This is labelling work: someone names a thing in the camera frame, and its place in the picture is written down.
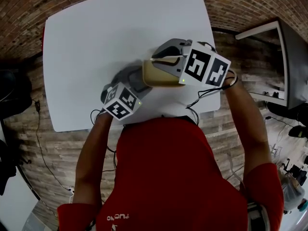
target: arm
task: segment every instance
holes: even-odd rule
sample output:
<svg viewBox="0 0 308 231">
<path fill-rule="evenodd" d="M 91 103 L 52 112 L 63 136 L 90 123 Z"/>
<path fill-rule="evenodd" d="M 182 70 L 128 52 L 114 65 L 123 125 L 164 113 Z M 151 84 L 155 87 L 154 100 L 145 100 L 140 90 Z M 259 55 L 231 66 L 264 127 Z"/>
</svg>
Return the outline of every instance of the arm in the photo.
<svg viewBox="0 0 308 231">
<path fill-rule="evenodd" d="M 245 151 L 244 176 L 257 166 L 270 163 L 270 149 L 263 117 L 253 98 L 238 81 L 226 89 L 232 118 Z"/>
<path fill-rule="evenodd" d="M 73 203 L 102 206 L 100 185 L 111 122 L 108 113 L 98 116 L 83 145 L 76 167 Z"/>
</svg>

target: brick wall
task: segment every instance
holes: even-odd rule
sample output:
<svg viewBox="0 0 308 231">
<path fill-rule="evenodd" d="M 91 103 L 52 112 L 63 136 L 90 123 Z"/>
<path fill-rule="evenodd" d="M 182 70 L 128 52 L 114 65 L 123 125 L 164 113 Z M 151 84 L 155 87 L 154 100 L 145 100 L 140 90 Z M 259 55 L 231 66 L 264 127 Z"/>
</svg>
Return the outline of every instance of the brick wall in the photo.
<svg viewBox="0 0 308 231">
<path fill-rule="evenodd" d="M 83 0 L 0 0 L 0 59 L 40 52 L 52 14 Z M 204 0 L 211 25 L 243 31 L 280 17 L 308 41 L 308 0 Z"/>
</svg>

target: red shirt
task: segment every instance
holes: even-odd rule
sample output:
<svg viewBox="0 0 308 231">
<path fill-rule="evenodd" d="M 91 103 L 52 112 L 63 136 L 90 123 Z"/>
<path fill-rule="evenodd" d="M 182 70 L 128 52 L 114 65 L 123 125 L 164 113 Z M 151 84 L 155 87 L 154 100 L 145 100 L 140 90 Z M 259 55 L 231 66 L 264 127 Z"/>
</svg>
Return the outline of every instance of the red shirt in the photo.
<svg viewBox="0 0 308 231">
<path fill-rule="evenodd" d="M 115 187 L 97 213 L 92 205 L 58 208 L 60 230 L 247 230 L 247 200 L 221 176 L 203 132 L 178 118 L 158 118 L 125 128 L 117 144 Z M 282 187 L 274 164 L 253 169 L 246 192 L 279 230 Z"/>
</svg>

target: floor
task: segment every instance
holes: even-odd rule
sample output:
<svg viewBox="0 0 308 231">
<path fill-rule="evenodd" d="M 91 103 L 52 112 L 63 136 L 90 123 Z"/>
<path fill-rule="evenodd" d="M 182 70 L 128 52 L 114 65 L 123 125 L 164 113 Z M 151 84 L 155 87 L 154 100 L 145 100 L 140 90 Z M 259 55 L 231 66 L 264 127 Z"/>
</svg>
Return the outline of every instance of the floor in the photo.
<svg viewBox="0 0 308 231">
<path fill-rule="evenodd" d="M 277 68 L 282 67 L 277 46 L 248 38 L 236 41 L 233 35 L 219 32 L 214 32 L 214 39 L 219 54 L 232 61 L 231 67 L 241 76 L 247 89 L 259 93 L 265 90 L 273 93 L 276 86 L 283 87 L 283 75 L 276 71 Z M 76 163 L 89 131 L 57 133 L 53 130 L 46 102 L 42 65 L 42 57 L 39 57 L 25 66 L 27 75 L 32 82 L 32 98 L 39 100 L 41 106 L 38 129 L 39 141 L 46 164 L 59 181 L 65 187 L 69 187 L 74 185 Z M 268 115 L 276 117 L 269 113 L 264 102 L 259 101 L 257 105 L 264 117 Z M 5 119 L 5 125 L 13 131 L 13 136 L 16 139 L 21 140 L 20 149 L 23 156 L 32 161 L 31 164 L 23 164 L 22 169 L 35 191 L 49 207 L 48 209 L 42 201 L 39 201 L 33 213 L 52 230 L 57 230 L 58 222 L 54 215 L 56 208 L 61 204 L 68 203 L 70 192 L 60 186 L 44 165 L 35 135 L 38 119 L 38 114 L 34 104 L 32 104 L 23 113 Z M 212 147 L 222 176 L 228 179 L 232 185 L 238 187 L 238 180 L 231 176 L 226 152 L 231 151 L 234 170 L 238 170 L 237 173 L 242 176 L 244 150 L 232 121 L 224 93 L 221 94 L 221 108 L 214 112 L 201 114 L 200 119 L 200 127 Z M 294 122 L 289 119 L 284 119 L 284 121 Z M 267 128 L 269 143 L 274 146 L 278 142 L 277 136 L 284 128 L 284 124 L 271 119 L 267 120 Z M 286 126 L 283 135 L 280 133 L 282 139 L 278 144 L 282 149 L 273 159 L 277 163 L 281 163 L 294 150 L 303 147 L 302 139 L 287 136 L 288 129 L 288 126 Z M 110 132 L 108 146 L 111 149 L 116 148 L 120 133 L 120 130 Z M 107 169 L 113 169 L 113 154 L 109 151 L 107 151 L 104 164 L 104 170 Z M 114 177 L 114 172 L 103 174 L 101 183 L 103 200 L 106 200 L 112 192 Z"/>
</svg>

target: small box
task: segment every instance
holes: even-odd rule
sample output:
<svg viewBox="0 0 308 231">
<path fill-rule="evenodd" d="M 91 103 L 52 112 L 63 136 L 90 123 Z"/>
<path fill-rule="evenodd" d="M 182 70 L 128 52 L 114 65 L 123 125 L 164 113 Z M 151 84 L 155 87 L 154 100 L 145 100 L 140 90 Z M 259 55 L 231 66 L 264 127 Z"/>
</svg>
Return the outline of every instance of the small box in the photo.
<svg viewBox="0 0 308 231">
<path fill-rule="evenodd" d="M 179 83 L 202 86 L 205 89 L 220 88 L 231 62 L 198 42 L 193 42 Z"/>
<path fill-rule="evenodd" d="M 138 97 L 122 82 L 107 91 L 103 108 L 119 121 L 135 113 L 141 106 Z"/>
</svg>

